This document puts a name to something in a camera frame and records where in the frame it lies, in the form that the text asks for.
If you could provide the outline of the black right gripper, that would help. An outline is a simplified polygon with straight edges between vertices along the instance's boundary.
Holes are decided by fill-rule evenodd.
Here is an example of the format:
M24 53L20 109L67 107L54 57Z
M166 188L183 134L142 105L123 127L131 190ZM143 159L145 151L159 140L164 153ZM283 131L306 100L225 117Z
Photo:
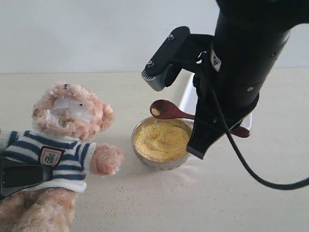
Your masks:
M259 92L294 26L291 0L220 0L214 36L197 83L194 129L235 128L256 107Z

